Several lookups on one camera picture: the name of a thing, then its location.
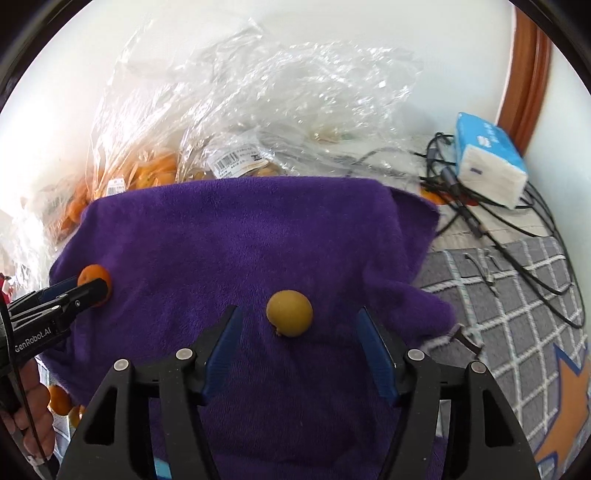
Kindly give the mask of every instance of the barcode label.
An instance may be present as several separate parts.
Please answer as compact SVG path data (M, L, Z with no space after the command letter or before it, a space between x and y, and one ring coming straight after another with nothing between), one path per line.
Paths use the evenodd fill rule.
M125 180L124 179L113 179L109 180L107 183L107 192L105 197L110 197L112 195L117 195L118 193L123 193L127 188L125 188Z
M207 159L207 165L212 169L217 179L230 179L244 175L255 168L267 165L259 149L254 145L245 145L222 158L210 157Z

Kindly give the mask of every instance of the gray checkered blanket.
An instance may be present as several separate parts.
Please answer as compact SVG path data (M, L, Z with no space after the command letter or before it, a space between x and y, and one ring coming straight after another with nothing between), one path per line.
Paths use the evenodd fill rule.
M528 238L506 245L513 256L540 280L564 288L570 277L565 257L553 237ZM498 297L486 285L482 273L489 268L494 278ZM517 274L509 262L494 249L469 248L444 250L430 254L415 285L452 304L458 323L465 326L464 333L477 345L483 345L480 355L492 371L517 416L532 451L545 452L556 442L556 432L569 443L567 454L536 458L542 478L559 476L576 457L591 434L588 418L591 394L585 330L567 326L554 317L531 287ZM569 320L580 324L583 318L579 289L573 287L564 296L545 294L547 300ZM437 338L424 345L436 361L465 367L474 360L474 354L449 336ZM562 384L560 365L568 364L574 377L587 375L580 398L586 405L586 421L571 435L558 422L561 399L570 394L575 382ZM450 405L442 401L438 430L447 435Z

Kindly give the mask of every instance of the orange star pattern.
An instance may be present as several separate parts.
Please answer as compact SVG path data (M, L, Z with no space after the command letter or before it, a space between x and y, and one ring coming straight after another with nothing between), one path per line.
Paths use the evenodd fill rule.
M587 388L591 362L585 355L584 367L577 365L554 345L558 361L558 413L546 437L535 451L535 461L554 458L554 471L562 471L577 435L589 417Z

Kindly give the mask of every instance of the yellow fruit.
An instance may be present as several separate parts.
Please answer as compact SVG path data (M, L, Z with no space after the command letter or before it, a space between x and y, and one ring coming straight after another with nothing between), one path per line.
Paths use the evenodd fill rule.
M295 290L281 290L267 303L267 319L276 328L278 335L297 337L312 324L310 301Z

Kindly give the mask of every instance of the brown wood trim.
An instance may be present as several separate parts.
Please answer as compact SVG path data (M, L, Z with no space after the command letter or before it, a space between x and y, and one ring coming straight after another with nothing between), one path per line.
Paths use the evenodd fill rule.
M511 75L498 125L524 154L544 101L552 45L521 10L517 11Z

